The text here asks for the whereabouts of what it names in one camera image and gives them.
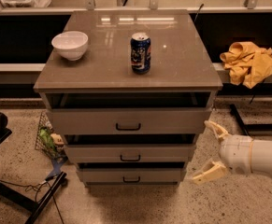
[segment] speckled floor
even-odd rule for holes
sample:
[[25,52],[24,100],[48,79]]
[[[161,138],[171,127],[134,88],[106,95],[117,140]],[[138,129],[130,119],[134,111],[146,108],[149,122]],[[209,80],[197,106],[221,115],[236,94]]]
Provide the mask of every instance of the speckled floor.
[[[240,133],[229,104],[246,123],[272,123],[272,99],[218,98],[210,119],[229,133]],[[41,182],[52,170],[43,153],[35,150],[36,131],[43,107],[35,101],[0,102],[13,134],[0,146],[0,179],[22,185]],[[272,136],[257,136],[272,140]],[[218,144],[205,130],[197,141],[188,174],[217,157]],[[65,224],[95,223],[272,223],[272,179],[262,175],[228,175],[201,186],[184,180],[179,186],[97,186],[85,188],[75,166],[62,166],[68,184],[55,194]],[[35,192],[12,187],[34,199]],[[0,196],[0,224],[24,223],[29,212]],[[62,223],[50,201],[36,223]]]

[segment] cabinet top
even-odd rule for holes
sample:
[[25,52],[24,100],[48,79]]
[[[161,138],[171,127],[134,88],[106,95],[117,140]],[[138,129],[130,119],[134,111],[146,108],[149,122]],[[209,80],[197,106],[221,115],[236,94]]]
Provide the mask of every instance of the cabinet top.
[[[193,21],[185,10],[75,11],[65,31],[89,37],[83,57],[74,62],[53,51],[35,90],[217,90],[222,86]],[[132,34],[151,40],[150,71],[131,67]]]

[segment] yellow towel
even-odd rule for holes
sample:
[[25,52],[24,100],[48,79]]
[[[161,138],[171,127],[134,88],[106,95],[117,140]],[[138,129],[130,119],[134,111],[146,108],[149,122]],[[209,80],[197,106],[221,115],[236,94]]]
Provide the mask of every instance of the yellow towel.
[[230,69],[230,82],[243,83],[248,88],[272,75],[272,49],[259,48],[254,43],[235,42],[220,55],[224,69]]

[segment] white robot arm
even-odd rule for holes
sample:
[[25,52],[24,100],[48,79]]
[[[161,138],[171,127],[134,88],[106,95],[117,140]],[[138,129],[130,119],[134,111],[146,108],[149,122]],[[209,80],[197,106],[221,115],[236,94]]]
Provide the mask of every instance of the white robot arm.
[[222,161],[209,161],[196,172],[192,181],[202,184],[232,174],[262,174],[272,177],[272,141],[256,140],[244,135],[231,135],[222,126],[205,121],[220,143]]

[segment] soda can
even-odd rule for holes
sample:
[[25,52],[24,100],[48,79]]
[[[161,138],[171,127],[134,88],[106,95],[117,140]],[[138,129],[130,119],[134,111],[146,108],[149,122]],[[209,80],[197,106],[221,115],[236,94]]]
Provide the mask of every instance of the soda can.
[[131,64],[133,71],[144,74],[150,70],[151,41],[145,33],[132,35],[131,45]]

